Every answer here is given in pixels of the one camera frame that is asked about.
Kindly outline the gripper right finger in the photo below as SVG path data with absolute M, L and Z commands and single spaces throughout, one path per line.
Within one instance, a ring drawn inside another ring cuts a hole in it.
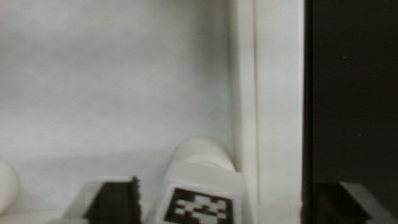
M 367 188 L 356 182 L 316 183 L 310 224 L 398 224 Z

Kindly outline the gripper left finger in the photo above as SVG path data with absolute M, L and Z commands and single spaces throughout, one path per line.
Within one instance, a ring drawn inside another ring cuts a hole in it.
M 141 224 L 140 181 L 106 182 L 83 213 L 88 224 Z

